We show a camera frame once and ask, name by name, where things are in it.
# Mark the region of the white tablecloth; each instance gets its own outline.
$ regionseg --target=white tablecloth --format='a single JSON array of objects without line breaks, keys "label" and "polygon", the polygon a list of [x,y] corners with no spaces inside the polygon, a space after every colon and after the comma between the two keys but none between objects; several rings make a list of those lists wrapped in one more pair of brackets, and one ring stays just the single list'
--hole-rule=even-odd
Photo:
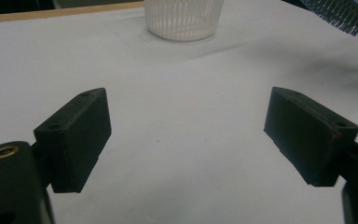
[{"label": "white tablecloth", "polygon": [[358,124],[358,38],[270,0],[227,0],[188,43],[150,34],[142,8],[0,22],[0,144],[108,93],[113,135],[85,188],[48,188],[59,224],[342,224],[345,181],[308,186],[263,132],[273,86]]}]

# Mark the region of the brush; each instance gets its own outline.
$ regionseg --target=brush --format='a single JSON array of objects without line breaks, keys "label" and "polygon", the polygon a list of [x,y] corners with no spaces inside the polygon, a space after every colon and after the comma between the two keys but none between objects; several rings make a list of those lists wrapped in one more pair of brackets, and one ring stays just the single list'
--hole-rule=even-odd
[{"label": "brush", "polygon": [[358,36],[358,0],[283,0],[305,8],[339,30]]}]

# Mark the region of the brass insert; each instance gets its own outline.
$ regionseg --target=brass insert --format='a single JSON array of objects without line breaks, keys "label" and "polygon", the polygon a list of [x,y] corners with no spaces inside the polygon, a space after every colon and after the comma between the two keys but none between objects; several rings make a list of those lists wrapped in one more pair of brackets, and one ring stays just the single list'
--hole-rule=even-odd
[{"label": "brass insert", "polygon": [[0,160],[16,154],[19,151],[19,149],[20,148],[18,146],[1,147],[0,148]]}]

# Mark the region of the screw hole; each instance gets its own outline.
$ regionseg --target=screw hole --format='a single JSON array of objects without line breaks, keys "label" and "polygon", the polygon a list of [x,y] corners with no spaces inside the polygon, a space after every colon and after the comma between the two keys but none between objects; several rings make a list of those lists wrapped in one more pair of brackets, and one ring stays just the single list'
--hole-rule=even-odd
[{"label": "screw hole", "polygon": [[15,218],[13,213],[3,213],[0,215],[0,224],[11,224]]},{"label": "screw hole", "polygon": [[9,156],[12,156],[16,154],[19,151],[18,146],[7,146],[7,147],[1,147],[0,148],[0,159],[7,158]]},{"label": "screw hole", "polygon": [[337,122],[336,122],[336,125],[337,125],[338,127],[342,127],[342,128],[347,127],[347,124],[344,123],[344,122],[341,122],[341,121],[337,121]]}]

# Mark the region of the clear plastic cup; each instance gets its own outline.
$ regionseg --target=clear plastic cup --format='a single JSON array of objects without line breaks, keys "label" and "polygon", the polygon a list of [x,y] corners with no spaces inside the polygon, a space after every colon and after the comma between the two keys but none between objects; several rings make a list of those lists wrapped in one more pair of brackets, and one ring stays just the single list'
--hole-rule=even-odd
[{"label": "clear plastic cup", "polygon": [[198,40],[213,34],[224,0],[145,0],[147,29],[163,38]]}]

